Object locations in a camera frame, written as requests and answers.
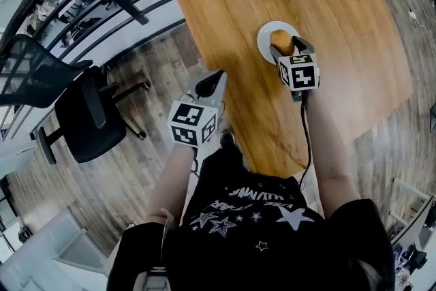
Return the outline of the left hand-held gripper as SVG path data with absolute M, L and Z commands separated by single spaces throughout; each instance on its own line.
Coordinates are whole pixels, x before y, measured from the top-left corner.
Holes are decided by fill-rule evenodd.
M 168 115 L 173 142 L 190 147 L 208 142 L 223 115 L 226 84 L 224 70 L 205 72 L 188 83 L 187 91 L 173 101 Z

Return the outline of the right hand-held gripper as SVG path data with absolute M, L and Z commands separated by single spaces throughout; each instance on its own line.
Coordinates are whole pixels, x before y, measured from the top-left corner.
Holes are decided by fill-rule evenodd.
M 269 49 L 273 59 L 278 61 L 281 81 L 290 90 L 292 100 L 301 102 L 307 91 L 319 87 L 320 68 L 311 43 L 298 36 L 292 36 L 292 42 L 297 55 L 282 57 L 281 52 L 273 44 Z

